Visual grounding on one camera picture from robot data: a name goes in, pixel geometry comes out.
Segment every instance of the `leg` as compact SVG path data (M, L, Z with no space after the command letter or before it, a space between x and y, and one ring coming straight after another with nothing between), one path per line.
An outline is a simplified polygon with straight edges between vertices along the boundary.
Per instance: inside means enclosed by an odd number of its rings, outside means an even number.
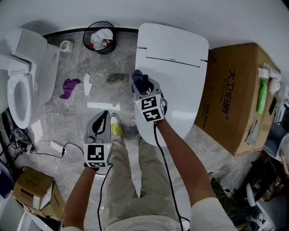
M158 159L154 146L138 136L142 171L140 200L144 208L142 215L161 215L179 221L165 168Z
M104 203L104 227L123 219L130 218L130 205L139 199L131 179L131 167L128 152L121 133L114 133L113 151L110 163L113 167L107 176Z

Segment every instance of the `toilet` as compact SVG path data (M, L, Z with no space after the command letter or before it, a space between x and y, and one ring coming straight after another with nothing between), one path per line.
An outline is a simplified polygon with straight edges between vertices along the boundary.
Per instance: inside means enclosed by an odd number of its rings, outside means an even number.
M8 75L7 100L16 125L34 121L41 105L53 94L60 49L41 35L17 29L0 40L0 78Z
M205 84L209 44L199 35L177 28L144 23L139 28L135 69L157 81L168 102L165 115L184 138L194 124ZM153 122L146 122L135 105L142 138L157 145ZM158 142L166 146L157 130Z

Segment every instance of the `gray tile floor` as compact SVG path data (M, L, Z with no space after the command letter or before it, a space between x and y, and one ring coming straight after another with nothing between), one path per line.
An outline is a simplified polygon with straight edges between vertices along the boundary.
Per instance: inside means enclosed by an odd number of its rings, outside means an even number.
M137 157L138 148L135 140L137 128L130 79L135 66L137 34L119 32L117 46L109 55L98 55L86 49L82 44L82 35L82 32L78 32L48 38L48 42L55 45L59 45L63 40L71 40L74 42L74 48L71 53L61 53L52 99L40 109L38 120L30 128L31 136L35 142L41 142L36 144L38 152L60 155L45 141L55 140L60 144L70 141L82 146L87 122L105 108L116 108L117 110L109 111L117 112L121 118L132 178L139 191L141 172ZM90 82L93 84L89 96L84 95L83 84L78 84L68 100L59 98L62 94L62 84L67 78L78 78L83 81L87 72L91 75ZM92 109L86 107L87 102L102 104L100 108ZM213 172L224 188L231 191L242 183L251 167L250 162L258 157L258 153L251 153L233 158L195 125L185 137L185 141L195 151L206 170ZM31 166L54 177L66 201L84 168L82 153L72 145L67 148L68 152L62 159L45 155L22 155L17 159L16 165ZM166 148L164 152L180 213L189 218L190 207L183 181ZM97 206L102 180L103 176L95 177L85 220L87 231L99 230Z

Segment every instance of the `cardboard box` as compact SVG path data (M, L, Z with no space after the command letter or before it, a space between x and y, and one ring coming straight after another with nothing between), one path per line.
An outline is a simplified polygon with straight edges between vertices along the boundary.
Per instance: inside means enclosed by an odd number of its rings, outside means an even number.
M16 181L13 196L39 216L62 219L65 202L50 176L28 167Z
M261 87L258 68L264 63L278 70L257 44L222 47L209 53L195 124L234 156L261 150L273 121L277 94L272 96L268 91L264 113L256 111ZM249 145L245 141L254 118L259 124L257 141Z

